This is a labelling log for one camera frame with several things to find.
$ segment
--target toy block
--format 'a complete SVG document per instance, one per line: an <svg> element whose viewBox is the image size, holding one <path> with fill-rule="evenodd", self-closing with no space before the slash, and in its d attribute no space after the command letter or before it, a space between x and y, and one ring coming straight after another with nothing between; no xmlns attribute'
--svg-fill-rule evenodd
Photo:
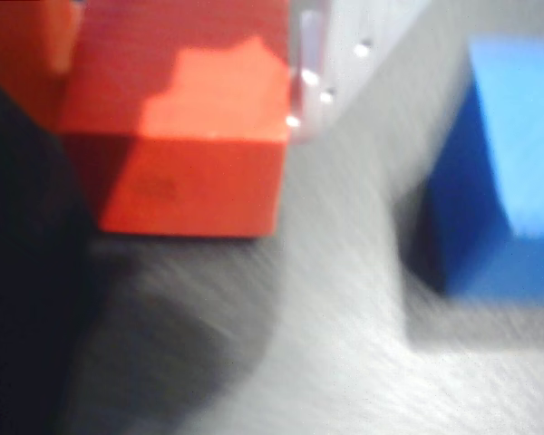
<svg viewBox="0 0 544 435"><path fill-rule="evenodd" d="M272 233L286 0L89 0L60 132L101 229Z"/></svg>
<svg viewBox="0 0 544 435"><path fill-rule="evenodd" d="M479 40L429 189L445 292L544 301L544 42Z"/></svg>
<svg viewBox="0 0 544 435"><path fill-rule="evenodd" d="M57 122L81 9L69 0L0 0L0 87L49 131Z"/></svg>

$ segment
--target orange block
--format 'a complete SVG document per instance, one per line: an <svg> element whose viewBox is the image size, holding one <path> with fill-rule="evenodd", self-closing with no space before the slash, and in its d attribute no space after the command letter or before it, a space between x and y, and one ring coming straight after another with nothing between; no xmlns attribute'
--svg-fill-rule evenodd
<svg viewBox="0 0 544 435"><path fill-rule="evenodd" d="M48 130L57 122L80 13L69 0L0 0L0 86Z"/></svg>
<svg viewBox="0 0 544 435"><path fill-rule="evenodd" d="M101 229L275 229L287 0L89 0L60 132Z"/></svg>

